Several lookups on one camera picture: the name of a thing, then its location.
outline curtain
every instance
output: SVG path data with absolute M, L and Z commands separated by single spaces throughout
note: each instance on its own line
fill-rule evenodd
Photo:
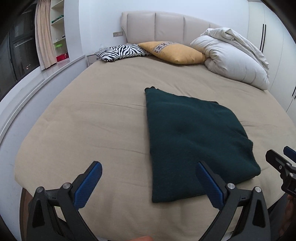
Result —
M 35 13 L 35 40 L 41 70 L 57 62 L 50 34 L 50 1 L 38 0 Z

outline shelf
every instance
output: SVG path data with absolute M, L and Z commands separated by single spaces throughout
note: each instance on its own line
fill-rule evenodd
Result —
M 57 42 L 60 42 L 60 41 L 62 41 L 63 39 L 66 39 L 66 37 L 65 37 L 65 38 L 61 38 L 61 39 L 58 39 L 58 40 L 54 41 L 54 42 L 53 42 L 53 44 L 55 44 L 55 43 L 57 43 Z
M 60 18 L 59 20 L 55 21 L 54 23 L 52 23 L 51 25 L 56 25 L 56 24 L 64 24 L 64 17 Z
M 51 8 L 63 8 L 65 0 L 61 0 L 57 4 L 53 5 Z
M 57 63 L 66 62 L 67 60 L 69 60 L 69 58 L 63 59 L 63 60 L 61 60 L 61 61 L 59 61 L 59 62 L 57 62 Z

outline light switch panel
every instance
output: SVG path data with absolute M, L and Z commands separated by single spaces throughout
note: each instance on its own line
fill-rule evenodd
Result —
M 113 33 L 113 37 L 119 37 L 119 36 L 123 36 L 123 32 L 114 32 Z

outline human hand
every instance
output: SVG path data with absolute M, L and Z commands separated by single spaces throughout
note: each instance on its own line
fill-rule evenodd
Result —
M 294 203 L 293 203 L 294 198 L 291 195 L 288 195 L 287 199 L 288 199 L 288 202 L 286 205 L 285 214 L 283 217 L 283 221 L 281 223 L 281 227 L 279 229 L 280 236 L 283 236 L 285 231 L 287 231 L 294 217 L 294 211 L 295 211 Z
M 144 236 L 144 237 L 132 239 L 130 241 L 153 241 L 153 238 L 151 238 L 150 236 Z

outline yellow pillow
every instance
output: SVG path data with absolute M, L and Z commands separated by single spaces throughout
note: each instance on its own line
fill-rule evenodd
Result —
M 149 53 L 173 64 L 198 64 L 206 60 L 201 52 L 173 42 L 146 42 L 138 44 Z

